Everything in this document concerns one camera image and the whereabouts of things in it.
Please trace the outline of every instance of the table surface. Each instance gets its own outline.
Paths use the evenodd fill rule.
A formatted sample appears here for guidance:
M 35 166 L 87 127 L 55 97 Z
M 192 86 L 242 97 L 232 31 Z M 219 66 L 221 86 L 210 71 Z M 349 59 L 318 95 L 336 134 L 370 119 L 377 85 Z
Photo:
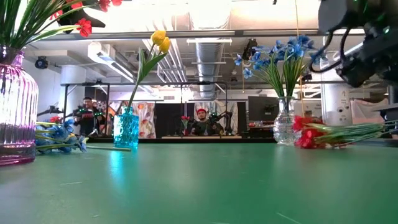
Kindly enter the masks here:
M 396 224 L 397 170 L 374 146 L 89 149 L 0 168 L 0 223 Z

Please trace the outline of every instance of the person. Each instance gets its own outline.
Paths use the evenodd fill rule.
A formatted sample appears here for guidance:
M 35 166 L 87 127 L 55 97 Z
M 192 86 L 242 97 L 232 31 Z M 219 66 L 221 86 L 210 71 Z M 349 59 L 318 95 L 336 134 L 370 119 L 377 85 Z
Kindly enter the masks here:
M 97 108 L 93 106 L 93 99 L 90 97 L 84 97 L 83 108 L 77 109 L 75 113 L 75 126 L 80 125 L 80 135 L 89 136 L 96 129 L 100 129 L 100 125 L 105 123 L 105 117 L 99 114 Z
M 205 109 L 197 110 L 197 116 L 199 121 L 193 124 L 191 131 L 192 134 L 197 136 L 213 136 L 224 134 L 224 128 L 219 123 L 210 123 Z

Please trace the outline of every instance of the white pillar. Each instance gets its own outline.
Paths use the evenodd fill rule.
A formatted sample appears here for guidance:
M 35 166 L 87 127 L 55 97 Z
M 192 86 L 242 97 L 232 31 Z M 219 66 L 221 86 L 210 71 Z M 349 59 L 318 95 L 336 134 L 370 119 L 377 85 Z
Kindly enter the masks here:
M 76 66 L 76 65 L 63 65 L 61 69 L 61 84 L 64 83 L 83 83 L 86 81 L 86 69 Z M 67 99 L 67 115 L 72 113 L 73 110 L 77 109 L 78 105 L 83 104 L 83 98 L 85 97 L 85 87 L 76 86 L 74 88 L 73 85 L 68 87 L 68 99 Z M 62 87 L 60 90 L 60 98 L 59 98 L 59 108 L 63 109 L 64 107 L 64 99 L 65 99 L 65 87 Z M 74 127 L 74 133 L 78 133 L 79 128 Z
M 322 73 L 322 81 L 343 81 L 332 69 Z M 327 125 L 351 125 L 353 118 L 349 102 L 350 86 L 342 84 L 321 84 L 322 120 Z

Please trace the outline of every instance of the clear glass vase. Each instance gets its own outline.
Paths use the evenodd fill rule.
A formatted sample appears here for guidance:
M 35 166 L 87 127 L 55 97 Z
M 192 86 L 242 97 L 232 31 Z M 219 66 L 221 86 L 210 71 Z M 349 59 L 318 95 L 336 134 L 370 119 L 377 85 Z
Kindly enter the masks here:
M 279 114 L 274 121 L 274 139 L 278 144 L 293 146 L 297 133 L 293 131 L 293 97 L 280 97 Z
M 115 147 L 135 149 L 138 146 L 139 117 L 133 115 L 132 107 L 122 107 L 122 114 L 114 117 L 113 144 Z
M 39 89 L 22 69 L 24 53 L 0 50 L 0 166 L 32 162 Z

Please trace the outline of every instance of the tulip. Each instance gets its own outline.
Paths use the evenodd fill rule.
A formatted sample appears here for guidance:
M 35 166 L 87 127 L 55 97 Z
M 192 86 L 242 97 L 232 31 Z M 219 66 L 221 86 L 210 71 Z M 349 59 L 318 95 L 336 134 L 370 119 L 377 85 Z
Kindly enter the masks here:
M 153 43 L 158 46 L 160 46 L 163 43 L 165 38 L 166 38 L 166 31 L 164 30 L 157 30 L 150 37 Z
M 169 51 L 170 44 L 171 44 L 171 40 L 168 37 L 166 37 L 163 40 L 163 43 L 159 46 L 159 50 L 163 53 L 167 53 Z

